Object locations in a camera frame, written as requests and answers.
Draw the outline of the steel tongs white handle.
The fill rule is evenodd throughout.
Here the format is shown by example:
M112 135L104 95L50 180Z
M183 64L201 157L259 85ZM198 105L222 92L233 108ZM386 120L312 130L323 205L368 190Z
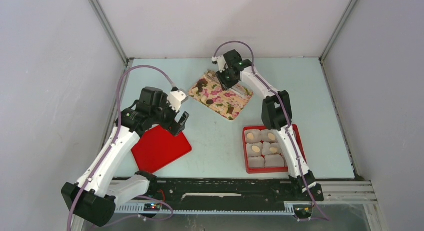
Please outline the steel tongs white handle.
M246 87L239 84L241 82L240 75L234 73L233 71L208 70L206 74L213 81L221 85L221 88L224 91L233 91L242 98L251 97L253 94Z

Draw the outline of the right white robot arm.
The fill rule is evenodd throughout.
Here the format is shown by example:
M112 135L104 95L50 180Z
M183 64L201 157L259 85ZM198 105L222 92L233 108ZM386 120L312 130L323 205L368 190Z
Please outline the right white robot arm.
M218 65L216 76L224 90L233 88L239 82L251 88L262 97L261 120L263 125L277 138L288 168L291 181L291 195L304 200L317 185L315 176L305 161L295 137L292 124L292 109L287 91L274 88L258 72L254 63L243 59L236 50L211 58Z

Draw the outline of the white chocolate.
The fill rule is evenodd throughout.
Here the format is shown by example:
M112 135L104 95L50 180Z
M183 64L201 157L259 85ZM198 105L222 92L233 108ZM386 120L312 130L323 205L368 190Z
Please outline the white chocolate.
M273 133L268 133L267 136L272 141L275 141L276 140L276 137L275 137L275 135Z
M277 147L270 147L269 148L269 154L268 155L274 155L274 154L278 154L280 151Z
M255 153L260 153L260 152L261 152L261 148L260 148L260 147L258 147L258 146L256 146L256 145L253 145L253 146L251 147L251 149L252 149L252 151L253 151L253 152L255 152Z
M246 138L249 139L249 140L254 140L255 139L255 135L253 133L248 133L246 135Z

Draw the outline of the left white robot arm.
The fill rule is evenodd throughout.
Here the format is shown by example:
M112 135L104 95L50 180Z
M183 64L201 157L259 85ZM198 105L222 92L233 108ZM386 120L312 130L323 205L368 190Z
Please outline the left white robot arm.
M110 184L125 156L147 131L158 126L176 137L185 129L190 115L184 112L179 121L175 118L188 99L188 93L177 87L170 93L143 88L139 99L120 112L108 141L87 171L75 183L63 185L61 194L70 215L104 227L117 207L139 196L156 197L155 176L145 172L137 172L116 187Z

